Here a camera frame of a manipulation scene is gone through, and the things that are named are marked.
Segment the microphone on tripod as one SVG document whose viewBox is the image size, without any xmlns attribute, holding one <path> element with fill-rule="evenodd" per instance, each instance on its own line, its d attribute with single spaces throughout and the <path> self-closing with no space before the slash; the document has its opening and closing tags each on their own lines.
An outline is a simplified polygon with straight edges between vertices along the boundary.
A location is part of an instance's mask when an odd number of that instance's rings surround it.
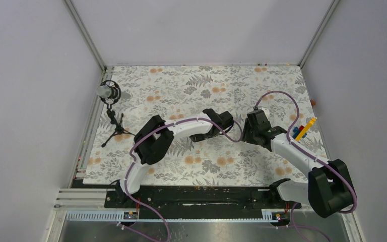
<svg viewBox="0 0 387 242">
<path fill-rule="evenodd" d="M 117 118 L 116 112 L 112 109 L 112 106 L 118 103 L 119 100 L 125 96 L 125 94 L 122 93 L 120 86 L 113 80 L 105 80 L 97 87 L 96 94 L 106 106 L 106 114 L 110 120 L 110 124 L 115 125 L 114 132 L 101 145 L 101 147 L 104 148 L 107 143 L 117 135 L 125 134 L 134 136 L 133 133 L 123 127 L 124 114 L 122 113 L 120 117 Z"/>
</svg>

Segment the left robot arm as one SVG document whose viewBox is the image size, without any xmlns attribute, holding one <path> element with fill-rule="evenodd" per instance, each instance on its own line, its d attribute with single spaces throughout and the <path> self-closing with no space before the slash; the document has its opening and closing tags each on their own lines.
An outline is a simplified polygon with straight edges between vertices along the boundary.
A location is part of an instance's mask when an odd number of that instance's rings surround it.
<svg viewBox="0 0 387 242">
<path fill-rule="evenodd" d="M 147 171 L 165 157 L 175 139 L 204 141 L 218 135 L 227 135 L 234 124 L 236 121 L 228 111 L 218 114 L 211 108 L 175 120 L 153 116 L 134 137 L 134 146 L 129 152 L 133 161 L 124 177 L 115 185 L 117 201 L 124 207 L 130 207 L 136 202 L 135 193 L 139 191 Z"/>
</svg>

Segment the colourful toy block stack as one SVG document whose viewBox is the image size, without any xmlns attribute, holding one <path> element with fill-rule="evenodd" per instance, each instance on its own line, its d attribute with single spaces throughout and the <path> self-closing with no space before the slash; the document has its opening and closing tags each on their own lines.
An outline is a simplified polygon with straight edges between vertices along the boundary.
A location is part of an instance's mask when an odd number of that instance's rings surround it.
<svg viewBox="0 0 387 242">
<path fill-rule="evenodd" d="M 312 128 L 312 126 L 317 121 L 316 117 L 311 118 L 311 120 L 305 126 L 298 126 L 293 129 L 292 138 L 296 141 L 300 141 L 301 139 L 307 136 L 307 132 Z"/>
</svg>

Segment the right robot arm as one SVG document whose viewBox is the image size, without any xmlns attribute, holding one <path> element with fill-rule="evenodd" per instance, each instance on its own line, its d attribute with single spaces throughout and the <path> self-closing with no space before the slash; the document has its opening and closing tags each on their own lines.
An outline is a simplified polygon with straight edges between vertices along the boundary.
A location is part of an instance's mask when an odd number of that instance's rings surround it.
<svg viewBox="0 0 387 242">
<path fill-rule="evenodd" d="M 270 185 L 269 201 L 277 208 L 287 202 L 309 205 L 322 218 L 355 208 L 357 196 L 348 167 L 340 159 L 320 159 L 292 139 L 280 126 L 271 126 L 265 112 L 256 109 L 247 114 L 242 140 L 266 148 L 288 160 L 308 180 L 306 183 L 284 178 Z"/>
</svg>

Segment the floral table mat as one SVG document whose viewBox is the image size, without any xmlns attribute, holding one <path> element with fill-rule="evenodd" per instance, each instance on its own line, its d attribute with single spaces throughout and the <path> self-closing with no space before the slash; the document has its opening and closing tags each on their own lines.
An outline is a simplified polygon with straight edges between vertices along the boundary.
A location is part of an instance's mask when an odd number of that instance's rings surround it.
<svg viewBox="0 0 387 242">
<path fill-rule="evenodd" d="M 112 80 L 125 94 L 113 109 L 124 114 L 123 127 L 133 134 L 154 115 L 173 120 L 206 108 L 228 111 L 242 125 L 257 102 L 270 111 L 273 126 L 304 125 L 314 117 L 301 69 L 296 66 L 114 67 Z M 102 148 L 113 131 L 114 125 L 103 112 L 86 156 L 84 184 L 108 185 L 124 177 L 132 162 L 129 151 L 134 136 L 117 135 Z M 234 127 L 228 137 L 219 135 L 197 143 L 175 139 L 142 183 L 260 187 L 282 178 L 307 181 L 281 156 L 260 146 L 235 143 L 239 136 L 239 128 Z"/>
</svg>

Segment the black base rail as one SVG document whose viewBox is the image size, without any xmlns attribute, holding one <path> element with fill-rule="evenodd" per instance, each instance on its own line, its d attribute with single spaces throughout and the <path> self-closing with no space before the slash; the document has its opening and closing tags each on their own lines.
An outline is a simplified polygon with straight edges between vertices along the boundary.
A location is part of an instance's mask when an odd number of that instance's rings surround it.
<svg viewBox="0 0 387 242">
<path fill-rule="evenodd" d="M 104 207 L 133 209 L 140 218 L 259 218 L 261 210 L 289 212 L 294 202 L 274 197 L 269 187 L 141 186 L 121 203 L 116 191 L 106 193 Z"/>
</svg>

